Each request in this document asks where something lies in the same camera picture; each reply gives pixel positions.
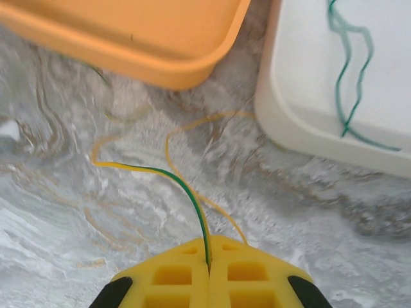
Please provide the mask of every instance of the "green wire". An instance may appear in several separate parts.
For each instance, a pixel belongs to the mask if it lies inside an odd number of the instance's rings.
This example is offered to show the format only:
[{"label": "green wire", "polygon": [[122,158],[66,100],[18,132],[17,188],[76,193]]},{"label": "green wire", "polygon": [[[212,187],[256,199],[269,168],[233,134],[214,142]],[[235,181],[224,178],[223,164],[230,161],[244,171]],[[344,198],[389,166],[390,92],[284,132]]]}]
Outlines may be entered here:
[{"label": "green wire", "polygon": [[194,194],[191,191],[191,189],[177,175],[174,175],[173,173],[171,173],[167,170],[154,168],[154,167],[133,166],[133,165],[127,165],[127,164],[121,164],[121,163],[117,163],[117,164],[127,166],[127,167],[136,167],[136,168],[139,168],[139,169],[153,170],[153,171],[162,173],[162,174],[166,175],[168,178],[171,178],[173,181],[178,183],[181,186],[181,188],[183,188],[183,190],[186,192],[186,194],[190,198],[191,202],[193,203],[195,211],[196,211],[197,216],[198,216],[198,220],[200,221],[201,231],[203,233],[203,240],[204,240],[205,261],[207,262],[207,265],[210,267],[211,266],[211,260],[210,260],[209,256],[210,256],[210,252],[211,252],[211,247],[208,246],[206,224],[205,224],[205,221],[203,220],[202,215],[201,215],[200,204],[198,204],[198,202],[197,202],[196,198],[194,197]]},{"label": "green wire", "polygon": [[[328,23],[331,31],[334,31],[335,33],[340,35],[341,41],[344,46],[344,51],[345,51],[345,63],[343,65],[343,68],[338,75],[337,82],[335,84],[335,101],[337,105],[337,113],[338,113],[338,118],[342,125],[344,126],[344,131],[342,133],[342,137],[346,135],[347,132],[349,132],[352,136],[356,137],[358,140],[361,140],[369,145],[372,146],[377,146],[379,148],[383,148],[385,150],[390,150],[390,151],[401,151],[400,148],[393,147],[393,146],[387,146],[386,144],[382,144],[380,142],[371,140],[361,133],[357,132],[355,129],[350,127],[350,122],[353,119],[353,116],[356,112],[356,109],[358,108],[361,100],[362,100],[362,82],[363,82],[363,77],[365,74],[365,70],[367,66],[369,65],[372,56],[374,55],[374,44],[372,43],[372,37],[370,31],[366,27],[358,27],[358,26],[353,26],[352,24],[349,24],[335,9],[334,9],[334,4],[336,3],[337,0],[329,0],[329,6],[328,6]],[[342,78],[348,68],[349,63],[351,62],[352,58],[352,49],[351,49],[351,44],[349,42],[349,37],[347,32],[354,32],[354,33],[359,33],[363,36],[364,41],[367,45],[368,49],[368,57],[362,66],[360,73],[358,75],[358,80],[356,83],[356,102],[354,104],[354,107],[351,109],[349,113],[349,117],[345,118],[344,111],[342,109],[342,103],[341,103],[341,81]]]},{"label": "green wire", "polygon": [[98,76],[100,76],[100,78],[104,81],[104,83],[111,87],[111,82],[109,81],[109,79],[107,79],[106,76],[104,76],[104,74],[95,66],[92,66],[90,64],[84,63],[85,66],[90,67],[94,72],[97,73]]}]

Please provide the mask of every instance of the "yellow plastic object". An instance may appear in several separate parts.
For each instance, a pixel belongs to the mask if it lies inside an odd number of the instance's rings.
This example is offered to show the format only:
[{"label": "yellow plastic object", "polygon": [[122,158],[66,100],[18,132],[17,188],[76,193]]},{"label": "yellow plastic object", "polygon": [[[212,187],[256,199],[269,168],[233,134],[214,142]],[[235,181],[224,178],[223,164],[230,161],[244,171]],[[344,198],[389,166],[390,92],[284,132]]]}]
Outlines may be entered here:
[{"label": "yellow plastic object", "polygon": [[0,0],[23,37],[169,89],[204,81],[231,48],[250,0]]},{"label": "yellow plastic object", "polygon": [[[91,307],[304,307],[288,282],[291,276],[311,282],[301,269],[228,237],[213,235],[211,246],[210,276],[203,240],[195,239],[117,274],[112,282],[125,277],[133,282],[119,306],[100,297]],[[107,297],[112,300],[114,293]]]}]

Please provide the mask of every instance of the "plastic tray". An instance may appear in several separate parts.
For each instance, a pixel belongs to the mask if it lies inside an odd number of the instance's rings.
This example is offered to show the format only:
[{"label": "plastic tray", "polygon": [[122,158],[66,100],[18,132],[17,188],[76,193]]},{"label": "plastic tray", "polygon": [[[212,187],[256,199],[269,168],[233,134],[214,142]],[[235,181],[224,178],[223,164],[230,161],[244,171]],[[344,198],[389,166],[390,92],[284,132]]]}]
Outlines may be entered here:
[{"label": "plastic tray", "polygon": [[[411,3],[346,0],[337,9],[349,22],[367,26],[375,46],[352,126],[402,150],[341,138],[334,86],[344,50],[328,28],[325,0],[274,1],[254,102],[258,122],[291,150],[411,178]],[[353,61],[342,84],[345,114],[355,102],[356,78],[367,54],[359,36],[350,38]]]},{"label": "plastic tray", "polygon": [[147,83],[204,81],[231,48],[250,0],[0,0],[28,40]]}]

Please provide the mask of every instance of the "cable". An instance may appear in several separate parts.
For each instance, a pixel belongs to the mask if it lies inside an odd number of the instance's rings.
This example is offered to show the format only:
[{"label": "cable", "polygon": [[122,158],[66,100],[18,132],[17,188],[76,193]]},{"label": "cable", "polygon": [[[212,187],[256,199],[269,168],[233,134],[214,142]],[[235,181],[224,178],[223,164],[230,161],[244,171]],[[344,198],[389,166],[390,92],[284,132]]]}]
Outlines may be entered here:
[{"label": "cable", "polygon": [[[87,63],[84,63],[84,66],[92,69],[100,78],[103,80],[104,84],[109,88],[111,95],[114,97],[114,90],[113,86],[111,84],[111,81],[107,78],[107,76],[104,75],[104,73],[98,69],[95,66],[89,65]],[[127,117],[120,117],[114,115],[107,107],[104,108],[104,114],[106,117],[110,119],[110,121],[115,122],[115,123],[134,123],[137,120],[140,120],[143,116],[145,116],[147,113],[149,113],[152,110],[151,106],[149,104],[145,104],[138,108],[138,110],[133,111],[131,114],[129,114]]]},{"label": "cable", "polygon": [[[338,75],[337,82],[335,84],[335,101],[337,105],[337,113],[338,113],[338,118],[342,125],[344,126],[344,131],[342,133],[342,137],[346,135],[347,132],[349,132],[352,136],[357,138],[358,140],[363,141],[364,143],[367,143],[371,146],[376,146],[385,150],[390,150],[390,151],[401,151],[400,148],[393,147],[393,146],[388,146],[386,144],[382,144],[380,142],[371,140],[361,133],[357,132],[355,129],[350,127],[351,120],[353,119],[354,113],[356,112],[356,109],[358,108],[361,100],[362,100],[362,82],[363,82],[363,77],[365,74],[365,70],[367,66],[369,65],[371,58],[374,55],[374,44],[372,43],[372,37],[370,31],[366,27],[358,27],[358,26],[353,26],[352,24],[349,24],[334,8],[334,5],[337,0],[329,0],[329,6],[328,6],[328,24],[331,29],[331,31],[337,33],[340,35],[342,44],[344,46],[344,51],[345,51],[345,62],[342,67],[342,70],[340,74]],[[349,117],[346,118],[343,108],[342,108],[342,102],[341,102],[341,81],[342,78],[348,68],[349,63],[351,62],[352,58],[352,49],[351,49],[351,44],[349,42],[349,37],[347,32],[354,32],[354,33],[359,33],[363,36],[364,41],[367,45],[368,49],[368,56],[363,64],[360,73],[358,75],[358,80],[356,83],[356,102],[354,104],[354,107],[351,109],[349,113]]]},{"label": "cable", "polygon": [[[182,180],[184,181],[184,183],[190,187],[191,190],[194,191],[194,189],[185,181],[184,177],[181,175],[180,171],[175,167],[175,165],[173,164],[173,162],[171,161],[170,158],[170,153],[169,153],[169,143],[170,143],[170,138],[178,133],[182,133],[182,132],[186,132],[188,130],[192,130],[193,128],[196,128],[198,125],[204,124],[204,123],[208,123],[208,122],[212,122],[215,120],[219,120],[222,119],[224,117],[247,117],[249,119],[255,119],[255,115],[252,114],[251,112],[244,112],[244,111],[240,111],[240,110],[234,110],[234,111],[226,111],[226,112],[219,112],[217,114],[213,114],[213,115],[208,115],[205,116],[199,120],[193,121],[187,125],[181,126],[179,128],[177,128],[176,130],[170,132],[167,137],[166,137],[166,142],[165,142],[165,146],[164,146],[164,151],[165,151],[165,155],[167,158],[167,162],[168,165],[170,166],[170,168],[173,170],[173,172]],[[241,238],[243,239],[243,242],[245,244],[248,245],[247,242],[247,238],[245,237],[244,233],[241,231],[241,228],[236,224],[235,220],[233,220],[233,218],[225,211],[223,210],[221,207],[219,207],[215,202],[211,201],[210,199],[206,198],[205,196],[197,193],[197,196],[200,200],[208,203],[210,206],[214,207],[218,212],[221,213],[221,215],[223,215],[224,217],[226,217],[234,226],[234,228],[237,230],[237,232],[240,234]]]},{"label": "cable", "polygon": [[[109,81],[108,78],[106,78],[106,76],[104,76],[104,74],[97,69],[94,66],[89,65],[89,67],[96,72],[100,78],[104,81],[104,83],[108,86],[111,87],[111,82]],[[105,115],[107,116],[107,118],[111,121],[115,121],[115,122],[123,122],[120,119],[115,118],[111,113],[109,113],[108,111],[105,111]],[[182,180],[182,182],[184,183],[185,186],[187,186],[192,192],[195,192],[195,190],[185,181],[185,179],[182,177],[181,173],[179,172],[179,170],[174,166],[173,162],[171,161],[170,158],[170,154],[169,154],[169,150],[168,150],[168,144],[170,141],[171,136],[176,135],[178,133],[181,132],[185,132],[188,131],[190,129],[193,129],[195,127],[197,127],[198,125],[204,124],[204,123],[208,123],[208,122],[212,122],[218,119],[222,119],[224,117],[229,117],[229,116],[238,116],[238,117],[248,117],[250,119],[255,119],[255,115],[251,112],[244,112],[241,110],[234,110],[234,111],[226,111],[226,112],[220,112],[211,116],[206,116],[203,117],[197,121],[194,121],[190,124],[181,126],[180,128],[177,128],[176,130],[172,131],[171,133],[169,133],[166,137],[166,142],[165,142],[165,154],[166,154],[166,158],[167,158],[167,162],[168,165],[170,166],[170,168],[173,170],[173,172],[180,178],[180,180]],[[284,151],[284,149],[282,147],[280,147],[279,145],[275,144],[278,148],[280,148],[280,150]],[[245,237],[244,233],[241,231],[241,228],[237,225],[237,223],[235,222],[235,220],[233,220],[233,218],[220,206],[218,206],[215,202],[211,201],[210,199],[206,198],[205,196],[198,194],[198,199],[202,200],[203,202],[208,203],[210,206],[214,207],[221,215],[223,215],[224,217],[226,217],[234,226],[234,228],[237,230],[237,232],[240,234],[241,239],[243,240],[243,242],[248,245],[247,242],[247,238]]]},{"label": "cable", "polygon": [[168,172],[163,169],[159,168],[154,168],[154,167],[141,167],[141,166],[131,166],[127,164],[120,164],[118,162],[98,162],[97,161],[97,156],[98,152],[101,148],[101,145],[114,141],[118,139],[120,136],[109,136],[109,137],[103,137],[99,140],[96,141],[94,144],[94,147],[92,149],[91,153],[91,162],[98,167],[114,167],[118,169],[126,169],[130,171],[138,171],[138,172],[145,172],[145,173],[153,173],[156,175],[161,175],[166,178],[172,179],[174,182],[178,183],[183,190],[187,193],[189,196],[191,202],[194,205],[194,208],[197,212],[198,219],[200,220],[200,225],[201,225],[201,230],[203,233],[203,238],[204,238],[204,248],[205,248],[205,261],[207,262],[208,270],[210,272],[211,270],[211,261],[212,261],[212,255],[211,255],[211,237],[210,237],[210,232],[209,228],[207,225],[207,220],[206,216],[204,215],[204,212],[200,206],[200,202],[198,201],[198,198],[195,194],[194,191],[191,190],[190,186],[188,186],[182,179],[180,179],[178,176],[174,175],[171,172]]}]

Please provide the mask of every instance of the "orange container rim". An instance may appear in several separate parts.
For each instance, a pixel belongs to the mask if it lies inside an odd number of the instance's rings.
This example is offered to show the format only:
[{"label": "orange container rim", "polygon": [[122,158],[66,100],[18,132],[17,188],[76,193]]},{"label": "orange container rim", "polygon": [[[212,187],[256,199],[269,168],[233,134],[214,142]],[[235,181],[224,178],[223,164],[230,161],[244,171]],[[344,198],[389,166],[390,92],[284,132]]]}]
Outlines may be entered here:
[{"label": "orange container rim", "polygon": [[214,65],[228,53],[236,40],[250,1],[251,0],[240,1],[237,12],[234,15],[233,21],[222,43],[211,53],[192,60],[163,60],[160,57],[151,56],[149,54],[139,52],[137,49],[125,47],[121,44],[116,44],[109,40],[95,37],[84,33],[81,30],[72,28],[65,24],[59,24],[43,16],[28,12],[22,8],[18,8],[14,5],[1,1],[0,18],[30,24],[33,31],[39,30],[44,33],[53,33],[55,35],[65,37],[73,43],[87,46],[90,49],[97,49],[107,55],[115,55],[116,57],[127,59],[130,62],[149,62],[150,66],[156,69],[184,73]]}]

